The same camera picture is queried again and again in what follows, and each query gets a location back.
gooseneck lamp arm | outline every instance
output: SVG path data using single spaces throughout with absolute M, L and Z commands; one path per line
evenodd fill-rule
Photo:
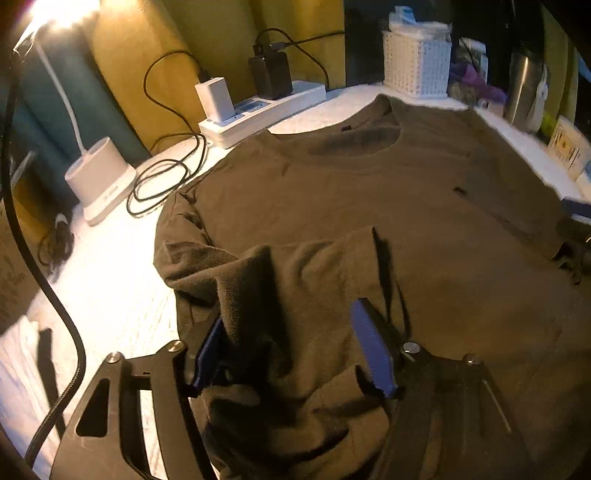
M 74 109 L 72 108 L 70 100 L 66 95 L 66 91 L 64 90 L 64 87 L 61 85 L 60 79 L 57 77 L 55 70 L 51 66 L 51 63 L 49 62 L 47 55 L 45 55 L 43 47 L 39 44 L 39 42 L 35 42 L 34 48 L 37 51 L 37 54 L 39 55 L 39 58 L 41 59 L 43 66 L 47 70 L 47 73 L 49 74 L 49 77 L 51 78 L 53 85 L 56 87 L 57 93 L 60 94 L 61 101 L 64 102 L 64 106 L 66 107 L 68 116 L 70 117 L 70 122 L 72 123 L 72 128 L 74 129 L 74 136 L 76 137 L 76 143 L 78 144 L 78 148 L 80 149 L 80 154 L 84 155 L 86 153 L 86 149 L 84 148 L 84 145 L 82 143 L 82 138 L 80 137 L 80 129 L 78 128 L 78 122 L 76 121 L 76 115 L 74 114 Z

purple object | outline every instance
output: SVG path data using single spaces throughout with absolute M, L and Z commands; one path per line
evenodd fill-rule
M 488 85 L 470 63 L 452 63 L 449 67 L 449 79 L 451 82 L 459 82 L 475 88 L 479 98 L 503 105 L 507 102 L 506 93 L 500 88 Z

lamp head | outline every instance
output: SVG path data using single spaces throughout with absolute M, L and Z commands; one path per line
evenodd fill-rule
M 28 38 L 34 37 L 43 25 L 69 27 L 100 8 L 100 0 L 36 0 L 28 3 L 31 5 L 31 22 L 15 45 L 15 51 Z

desk lamp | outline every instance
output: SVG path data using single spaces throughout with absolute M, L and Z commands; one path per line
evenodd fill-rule
M 99 0 L 37 0 L 31 8 L 31 23 L 14 47 L 15 53 L 25 50 L 25 55 L 31 49 L 35 50 L 66 107 L 80 157 L 70 166 L 65 179 L 80 200 L 84 217 L 90 225 L 102 221 L 129 194 L 136 172 L 121 157 L 109 137 L 85 149 L 72 105 L 40 42 L 35 42 L 35 38 L 44 25 L 67 28 L 92 15 L 99 7 Z

white power adapter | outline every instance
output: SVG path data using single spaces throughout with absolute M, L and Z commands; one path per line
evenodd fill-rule
M 224 77 L 198 83 L 195 90 L 207 118 L 212 122 L 223 122 L 236 114 Z

